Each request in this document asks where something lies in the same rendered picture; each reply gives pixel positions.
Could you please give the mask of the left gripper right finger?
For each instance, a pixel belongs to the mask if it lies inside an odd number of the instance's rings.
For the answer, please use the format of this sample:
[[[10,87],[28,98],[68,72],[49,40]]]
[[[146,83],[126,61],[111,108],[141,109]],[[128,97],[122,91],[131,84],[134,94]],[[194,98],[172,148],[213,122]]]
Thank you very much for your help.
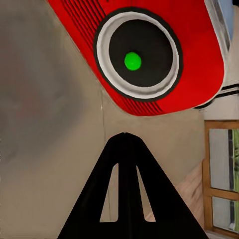
[[[209,239],[144,141],[125,133],[133,239]],[[144,218],[138,166],[156,222]]]

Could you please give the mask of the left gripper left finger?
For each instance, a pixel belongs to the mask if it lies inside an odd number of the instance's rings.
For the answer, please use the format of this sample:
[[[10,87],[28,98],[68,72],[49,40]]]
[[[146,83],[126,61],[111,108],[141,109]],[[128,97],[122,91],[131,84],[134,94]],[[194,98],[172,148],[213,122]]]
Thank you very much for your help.
[[[112,170],[117,163],[118,220],[100,222]],[[58,239],[133,239],[124,132],[108,140]]]

